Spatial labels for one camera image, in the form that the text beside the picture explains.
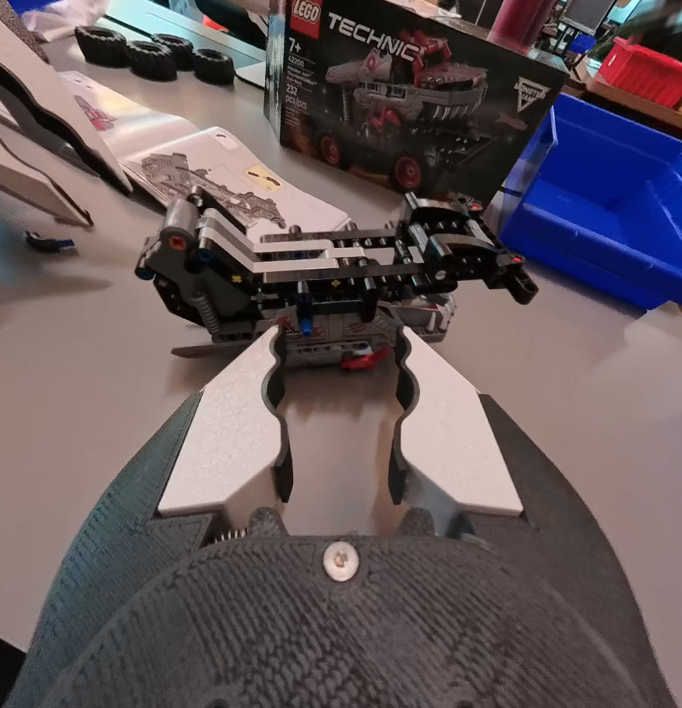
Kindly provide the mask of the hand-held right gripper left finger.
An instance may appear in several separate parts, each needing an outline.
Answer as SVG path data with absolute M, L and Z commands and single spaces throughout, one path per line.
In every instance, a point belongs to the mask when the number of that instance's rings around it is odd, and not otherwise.
M 224 532 L 279 511 L 293 486 L 284 397 L 283 330 L 274 325 L 200 392 L 158 504 L 161 518 L 210 515 Z

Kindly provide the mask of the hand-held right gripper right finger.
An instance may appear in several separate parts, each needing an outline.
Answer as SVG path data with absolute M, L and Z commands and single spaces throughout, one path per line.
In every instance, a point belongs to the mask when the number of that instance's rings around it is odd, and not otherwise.
M 520 518 L 523 502 L 477 388 L 405 326 L 395 356 L 393 504 L 426 510 L 437 535 L 461 534 L 471 516 Z

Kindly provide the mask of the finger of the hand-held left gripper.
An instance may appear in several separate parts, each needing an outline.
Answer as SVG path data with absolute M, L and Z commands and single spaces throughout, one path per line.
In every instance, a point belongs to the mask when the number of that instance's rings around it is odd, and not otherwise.
M 33 142 L 53 154 L 70 146 L 104 182 L 132 193 L 116 158 L 10 6 L 0 6 L 0 102 Z
M 18 157 L 1 138 L 0 191 L 50 214 L 59 222 L 83 228 L 93 226 L 86 209 L 47 174 Z

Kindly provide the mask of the black pipe piece blue pin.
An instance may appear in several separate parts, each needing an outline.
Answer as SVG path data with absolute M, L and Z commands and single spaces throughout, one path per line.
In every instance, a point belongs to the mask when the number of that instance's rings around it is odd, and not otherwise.
M 76 247 L 72 239 L 46 237 L 34 231 L 25 231 L 25 243 L 36 252 L 46 254 L 62 253 Z
M 309 339 L 313 335 L 313 294 L 307 281 L 298 281 L 296 288 L 296 316 L 299 331 L 304 339 Z

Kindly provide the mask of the brick-built toy truck chassis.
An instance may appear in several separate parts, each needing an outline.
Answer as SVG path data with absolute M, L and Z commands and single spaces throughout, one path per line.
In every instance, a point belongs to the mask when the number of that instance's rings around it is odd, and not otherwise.
M 247 348 L 274 325 L 288 367 L 371 369 L 396 347 L 399 330 L 443 341 L 462 282 L 506 290 L 528 305 L 539 288 L 523 255 L 510 250 L 473 200 L 405 194 L 395 222 L 331 232 L 248 239 L 245 227 L 203 188 L 168 209 L 145 241 L 135 275 L 151 282 L 167 310 L 202 327 L 209 343 L 173 349 L 180 358 Z M 297 282 L 313 294 L 313 335 L 296 317 Z

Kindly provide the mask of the grey desk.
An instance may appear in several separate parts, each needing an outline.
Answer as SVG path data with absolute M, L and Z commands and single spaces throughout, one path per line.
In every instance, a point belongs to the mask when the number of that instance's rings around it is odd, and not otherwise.
M 222 367 L 170 349 L 188 325 L 133 274 L 159 215 L 10 135 L 96 228 L 61 258 L 0 235 L 0 636 L 26 649 L 73 536 L 120 469 Z M 462 283 L 437 352 L 504 408 L 609 537 L 682 695 L 682 315 L 641 314 L 531 266 L 529 306 Z M 395 370 L 291 372 L 293 532 L 383 533 Z

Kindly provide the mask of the white cloth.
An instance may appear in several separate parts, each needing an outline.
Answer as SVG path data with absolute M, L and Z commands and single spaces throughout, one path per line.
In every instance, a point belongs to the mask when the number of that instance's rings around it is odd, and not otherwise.
M 95 25 L 105 16 L 111 1 L 31 1 L 16 9 L 27 30 L 42 44 L 74 36 L 75 29 Z

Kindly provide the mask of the open instruction booklet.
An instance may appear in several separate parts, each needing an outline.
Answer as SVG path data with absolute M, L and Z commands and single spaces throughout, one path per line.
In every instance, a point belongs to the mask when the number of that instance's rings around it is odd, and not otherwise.
M 198 129 L 79 72 L 60 76 L 122 170 L 165 208 L 203 188 L 245 227 L 251 242 L 292 226 L 331 232 L 350 222 L 341 209 L 284 181 L 226 129 Z

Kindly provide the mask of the blue storage bin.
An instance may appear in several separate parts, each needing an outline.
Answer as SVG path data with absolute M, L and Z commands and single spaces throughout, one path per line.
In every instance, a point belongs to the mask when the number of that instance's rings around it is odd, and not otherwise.
M 682 306 L 682 140 L 563 94 L 502 191 L 510 249 L 641 309 Z

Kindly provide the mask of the black toy set box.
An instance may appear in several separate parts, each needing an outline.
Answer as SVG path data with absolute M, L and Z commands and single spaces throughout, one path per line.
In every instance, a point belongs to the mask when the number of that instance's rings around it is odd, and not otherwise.
M 430 198 L 488 205 L 567 83 L 427 1 L 270 1 L 265 115 L 281 144 Z

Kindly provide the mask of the wooden shelf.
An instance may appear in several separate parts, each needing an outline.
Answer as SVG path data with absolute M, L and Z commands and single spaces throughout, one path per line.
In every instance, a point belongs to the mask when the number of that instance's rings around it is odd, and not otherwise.
M 612 86 L 604 81 L 600 74 L 586 75 L 586 78 L 578 78 L 576 82 L 582 88 L 582 94 L 589 94 L 617 105 L 620 109 L 635 112 L 639 116 L 682 130 L 682 112 Z

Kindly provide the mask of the red storage bin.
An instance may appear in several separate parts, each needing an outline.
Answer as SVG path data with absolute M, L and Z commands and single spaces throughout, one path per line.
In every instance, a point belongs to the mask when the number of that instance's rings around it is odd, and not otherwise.
M 615 38 L 597 72 L 607 84 L 665 108 L 682 105 L 682 62 Z

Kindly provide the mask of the dark red bottle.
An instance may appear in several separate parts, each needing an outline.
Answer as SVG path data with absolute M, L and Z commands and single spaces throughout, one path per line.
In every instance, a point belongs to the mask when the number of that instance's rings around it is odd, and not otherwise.
M 504 1 L 487 40 L 519 52 L 528 52 L 549 20 L 555 1 Z

